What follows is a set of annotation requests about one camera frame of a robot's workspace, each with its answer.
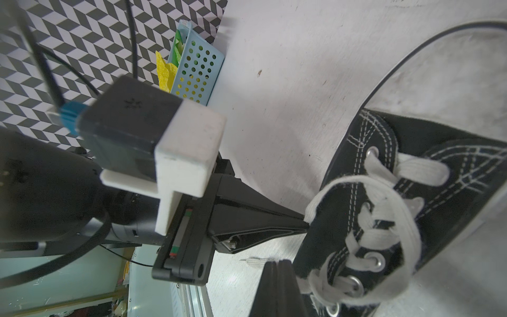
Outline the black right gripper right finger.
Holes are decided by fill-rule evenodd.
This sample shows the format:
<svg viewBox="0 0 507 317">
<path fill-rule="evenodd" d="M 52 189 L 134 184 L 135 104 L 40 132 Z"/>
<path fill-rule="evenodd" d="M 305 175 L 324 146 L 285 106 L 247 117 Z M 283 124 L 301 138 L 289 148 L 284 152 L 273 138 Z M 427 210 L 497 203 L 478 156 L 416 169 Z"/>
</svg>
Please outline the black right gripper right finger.
<svg viewBox="0 0 507 317">
<path fill-rule="evenodd" d="M 310 316 L 299 289 L 292 262 L 289 260 L 282 260 L 277 264 L 277 316 Z"/>
</svg>

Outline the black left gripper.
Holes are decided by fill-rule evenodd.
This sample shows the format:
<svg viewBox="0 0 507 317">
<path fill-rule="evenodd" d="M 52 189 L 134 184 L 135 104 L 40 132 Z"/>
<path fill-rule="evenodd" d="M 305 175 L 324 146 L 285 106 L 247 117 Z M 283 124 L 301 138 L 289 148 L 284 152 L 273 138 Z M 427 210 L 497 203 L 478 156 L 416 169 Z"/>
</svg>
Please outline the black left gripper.
<svg viewBox="0 0 507 317">
<path fill-rule="evenodd" d="M 205 195 L 183 195 L 151 271 L 153 279 L 204 286 L 215 253 L 237 254 L 272 239 L 305 233 L 296 211 L 272 202 L 234 177 L 218 158 Z"/>
</svg>

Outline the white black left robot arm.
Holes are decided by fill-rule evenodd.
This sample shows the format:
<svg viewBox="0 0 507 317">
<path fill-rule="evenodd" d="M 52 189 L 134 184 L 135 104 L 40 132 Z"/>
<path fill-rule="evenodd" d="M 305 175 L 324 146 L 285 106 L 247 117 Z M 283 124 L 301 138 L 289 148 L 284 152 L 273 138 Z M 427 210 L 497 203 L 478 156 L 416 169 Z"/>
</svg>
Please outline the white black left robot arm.
<svg viewBox="0 0 507 317">
<path fill-rule="evenodd" d="M 158 246 L 153 278 L 205 285 L 216 252 L 308 230 L 301 214 L 244 184 L 221 157 L 205 195 L 184 195 L 165 235 L 154 231 L 158 199 L 105 186 L 99 174 L 89 158 L 1 130 L 1 255 L 50 258 L 3 277 L 2 288 L 54 273 L 103 244 Z"/>
</svg>

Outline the black canvas sneaker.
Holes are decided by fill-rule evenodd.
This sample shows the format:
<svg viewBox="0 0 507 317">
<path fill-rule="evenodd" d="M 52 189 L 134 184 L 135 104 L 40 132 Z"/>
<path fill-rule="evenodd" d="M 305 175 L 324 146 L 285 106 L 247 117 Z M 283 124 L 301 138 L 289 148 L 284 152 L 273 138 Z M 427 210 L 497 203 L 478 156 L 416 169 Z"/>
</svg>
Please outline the black canvas sneaker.
<svg viewBox="0 0 507 317">
<path fill-rule="evenodd" d="M 310 316 L 372 316 L 506 207 L 506 22 L 442 31 L 366 97 L 293 262 Z"/>
</svg>

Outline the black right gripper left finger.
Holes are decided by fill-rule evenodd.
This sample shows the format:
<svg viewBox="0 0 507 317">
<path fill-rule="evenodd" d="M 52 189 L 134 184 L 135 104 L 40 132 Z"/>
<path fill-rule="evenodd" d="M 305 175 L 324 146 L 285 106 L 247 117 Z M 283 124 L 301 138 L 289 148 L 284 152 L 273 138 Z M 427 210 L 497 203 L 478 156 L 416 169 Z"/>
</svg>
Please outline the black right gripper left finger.
<svg viewBox="0 0 507 317">
<path fill-rule="evenodd" d="M 267 262 L 260 278 L 249 317 L 277 316 L 277 262 Z"/>
</svg>

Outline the white shoelace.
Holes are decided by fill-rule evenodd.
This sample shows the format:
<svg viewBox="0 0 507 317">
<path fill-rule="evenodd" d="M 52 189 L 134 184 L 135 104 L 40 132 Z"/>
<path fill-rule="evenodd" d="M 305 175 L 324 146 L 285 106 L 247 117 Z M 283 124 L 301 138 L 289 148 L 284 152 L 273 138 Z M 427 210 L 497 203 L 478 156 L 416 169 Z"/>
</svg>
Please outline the white shoelace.
<svg viewBox="0 0 507 317">
<path fill-rule="evenodd" d="M 302 295 L 310 295 L 317 309 L 324 308 L 330 316 L 338 316 L 340 305 L 367 306 L 397 297 L 404 292 L 421 257 L 421 235 L 415 218 L 425 205 L 417 197 L 404 199 L 394 187 L 402 178 L 427 186 L 442 186 L 450 176 L 450 169 L 442 162 L 405 155 L 404 160 L 393 171 L 387 169 L 379 159 L 376 147 L 368 149 L 364 161 L 365 175 L 343 176 L 331 181 L 321 190 L 306 208 L 305 222 L 316 218 L 318 204 L 334 187 L 340 184 L 362 184 L 367 198 L 373 206 L 362 206 L 358 225 L 363 232 L 357 238 L 349 232 L 345 239 L 348 252 L 344 267 L 358 272 L 379 273 L 387 266 L 382 252 L 400 245 L 403 263 L 384 281 L 370 291 L 355 276 L 339 276 L 329 284 L 327 271 L 331 257 L 320 269 L 312 270 L 308 277 L 297 277 Z"/>
</svg>

